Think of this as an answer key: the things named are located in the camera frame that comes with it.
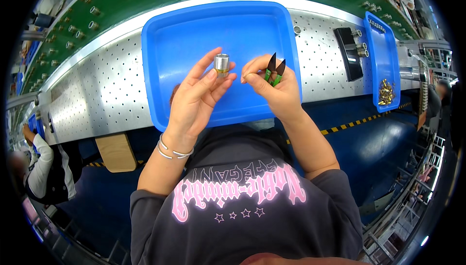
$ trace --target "yellow black hazard stripe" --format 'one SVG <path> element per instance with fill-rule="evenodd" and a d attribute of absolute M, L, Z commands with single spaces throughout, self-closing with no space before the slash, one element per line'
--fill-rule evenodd
<path fill-rule="evenodd" d="M 406 107 L 406 106 L 408 106 L 408 105 L 410 105 L 410 104 L 411 104 L 411 103 L 402 104 L 402 105 L 398 106 L 398 109 L 400 110 L 400 109 L 402 109 L 402 108 L 404 108 L 404 107 Z M 385 112 L 383 112 L 383 113 L 381 113 L 381 114 L 376 114 L 376 115 L 373 115 L 373 116 L 370 116 L 370 117 L 363 118 L 363 119 L 361 119 L 361 120 L 357 120 L 356 122 L 348 122 L 348 123 L 346 123 L 346 124 L 342 124 L 342 125 L 337 126 L 337 127 L 328 128 L 328 129 L 323 129 L 323 130 L 321 130 L 321 133 L 322 133 L 323 135 L 328 135 L 328 134 L 331 134 L 331 133 L 335 133 L 335 132 L 338 132 L 339 130 L 343 130 L 343 129 L 347 129 L 347 128 L 354 127 L 354 126 L 356 126 L 356 125 L 358 125 L 358 124 L 361 124 L 361 123 L 363 123 L 363 122 L 370 122 L 370 121 L 372 121 L 372 120 L 375 120 L 375 119 L 378 118 L 378 117 L 381 117 L 381 116 L 384 115 L 384 114 L 386 115 L 386 114 L 389 114 L 389 113 L 391 113 L 391 111 L 385 111 Z"/>
<path fill-rule="evenodd" d="M 137 160 L 137 162 L 139 164 L 144 164 L 143 160 Z M 92 163 L 89 163 L 89 166 L 92 166 L 92 167 L 105 167 L 105 163 L 103 163 L 103 162 L 92 162 Z"/>

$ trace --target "black blade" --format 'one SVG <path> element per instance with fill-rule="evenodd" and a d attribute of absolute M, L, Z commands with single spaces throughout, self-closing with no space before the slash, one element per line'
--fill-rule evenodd
<path fill-rule="evenodd" d="M 268 62 L 267 69 L 269 71 L 275 71 L 275 67 L 277 66 L 276 61 L 277 61 L 277 53 L 275 52 L 272 58 L 270 59 L 270 61 Z"/>
<path fill-rule="evenodd" d="M 277 74 L 282 76 L 286 67 L 286 59 L 283 59 L 282 63 L 277 67 Z"/>

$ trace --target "blue floor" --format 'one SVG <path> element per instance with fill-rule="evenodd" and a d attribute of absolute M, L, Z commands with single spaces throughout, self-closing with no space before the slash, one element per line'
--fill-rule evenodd
<path fill-rule="evenodd" d="M 409 100 L 402 97 L 400 104 Z M 372 96 L 304 104 L 303 108 L 321 130 L 377 114 Z M 405 166 L 410 150 L 416 143 L 416 121 L 413 115 L 392 112 L 325 136 L 335 150 L 341 169 L 348 175 L 358 206 L 373 202 L 389 192 L 397 174 L 396 166 Z M 283 128 L 278 120 L 276 127 Z M 127 132 L 137 160 L 148 159 L 159 134 L 155 128 Z M 92 139 L 80 145 L 83 157 L 85 154 L 92 155 L 95 150 Z M 302 174 L 296 160 L 294 166 Z M 133 172 L 111 173 L 104 167 L 85 167 L 76 183 L 76 198 L 58 205 L 86 231 L 84 238 L 102 256 L 109 255 L 116 239 L 130 248 L 129 201 L 137 187 L 140 172 L 141 168 Z M 377 214 L 363 216 L 362 222 L 369 223 Z"/>

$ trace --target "silver workbench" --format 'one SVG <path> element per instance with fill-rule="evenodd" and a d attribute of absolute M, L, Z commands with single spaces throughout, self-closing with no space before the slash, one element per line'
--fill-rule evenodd
<path fill-rule="evenodd" d="M 52 134 L 45 128 L 45 140 L 52 145 L 153 126 L 142 65 L 143 25 L 161 13 L 218 1 L 229 0 L 189 0 L 142 14 L 103 33 L 62 63 L 41 88 L 51 92 L 52 102 L 36 108 L 44 122 L 50 114 L 55 129 Z M 303 102 L 372 93 L 372 74 L 366 68 L 370 58 L 362 59 L 364 77 L 348 82 L 333 33 L 337 27 L 361 29 L 365 40 L 361 18 L 308 0 L 265 1 L 284 5 L 301 27 L 296 43 Z M 419 88 L 419 82 L 402 80 L 401 87 Z"/>

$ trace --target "white sleeve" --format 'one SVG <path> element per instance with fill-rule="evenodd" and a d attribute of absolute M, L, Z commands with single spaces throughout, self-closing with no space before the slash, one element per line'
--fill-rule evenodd
<path fill-rule="evenodd" d="M 29 148 L 29 151 L 31 152 L 31 163 L 36 163 L 38 160 L 38 155 L 34 150 L 34 146 L 27 145 L 27 147 Z"/>
<path fill-rule="evenodd" d="M 39 134 L 35 135 L 33 144 L 41 156 L 34 164 L 27 182 L 32 193 L 37 198 L 43 198 L 47 192 L 47 177 L 54 161 L 54 151 Z"/>

